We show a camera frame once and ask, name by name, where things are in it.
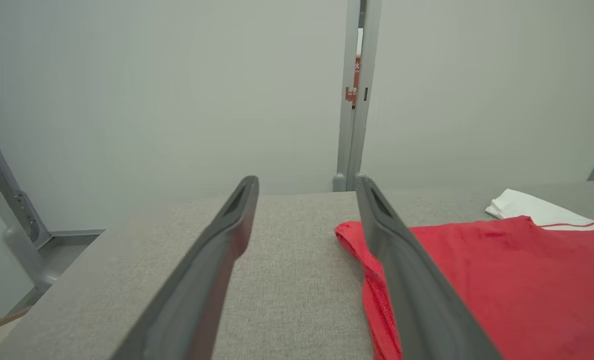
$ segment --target gray table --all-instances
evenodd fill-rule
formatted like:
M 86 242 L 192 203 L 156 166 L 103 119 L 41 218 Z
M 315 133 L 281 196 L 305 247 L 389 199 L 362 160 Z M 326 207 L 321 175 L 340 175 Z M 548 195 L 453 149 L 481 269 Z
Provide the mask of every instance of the gray table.
M 594 219 L 594 182 L 510 187 Z M 428 226 L 491 221 L 484 208 L 506 188 L 384 194 L 407 225 Z M 0 359 L 108 358 L 225 199 L 159 207 L 107 230 L 13 330 Z M 333 232 L 352 220 L 354 193 L 260 197 L 215 359 L 372 358 L 363 275 Z

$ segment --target white cloth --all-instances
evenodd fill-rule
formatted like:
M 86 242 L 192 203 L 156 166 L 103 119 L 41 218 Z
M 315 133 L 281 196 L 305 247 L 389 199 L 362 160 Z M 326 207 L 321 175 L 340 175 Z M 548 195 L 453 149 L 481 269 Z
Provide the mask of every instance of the white cloth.
M 506 189 L 494 198 L 486 212 L 498 219 L 527 216 L 546 230 L 594 230 L 594 219 L 513 189 Z

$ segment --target floor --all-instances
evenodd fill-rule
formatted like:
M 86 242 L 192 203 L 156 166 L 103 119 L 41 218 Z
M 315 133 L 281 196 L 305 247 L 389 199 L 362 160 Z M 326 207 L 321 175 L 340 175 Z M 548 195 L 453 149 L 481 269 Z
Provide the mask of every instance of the floor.
M 39 254 L 45 260 L 48 269 L 57 274 L 63 274 L 67 268 L 86 250 L 86 248 L 97 239 L 99 235 L 78 235 L 78 236 L 58 236 L 50 240 L 41 249 Z M 14 314 L 29 306 L 33 306 L 39 301 L 42 292 L 36 287 L 32 289 L 19 303 L 10 310 Z

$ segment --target red stripe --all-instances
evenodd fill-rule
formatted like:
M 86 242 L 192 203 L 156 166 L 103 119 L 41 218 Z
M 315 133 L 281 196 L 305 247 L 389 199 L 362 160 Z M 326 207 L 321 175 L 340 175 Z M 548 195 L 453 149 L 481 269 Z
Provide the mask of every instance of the red stripe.
M 575 228 L 582 228 L 582 227 L 587 228 L 587 227 L 593 226 L 593 225 L 594 225 L 594 222 L 588 223 L 586 225 L 573 225 L 571 223 L 570 224 L 567 224 L 567 223 L 555 223 L 555 224 L 552 224 L 551 223 L 550 225 L 544 225 L 544 226 L 542 226 L 542 228 L 547 228 L 549 226 L 574 226 Z

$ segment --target red t-shirt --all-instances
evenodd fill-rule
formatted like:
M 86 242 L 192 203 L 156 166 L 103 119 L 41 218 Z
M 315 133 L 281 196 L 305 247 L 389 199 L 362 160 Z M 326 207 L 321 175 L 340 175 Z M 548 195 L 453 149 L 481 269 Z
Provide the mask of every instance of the red t-shirt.
M 594 230 L 546 230 L 527 216 L 411 230 L 503 357 L 594 360 Z M 383 269 L 361 223 L 335 232 L 363 266 L 374 358 L 401 359 Z

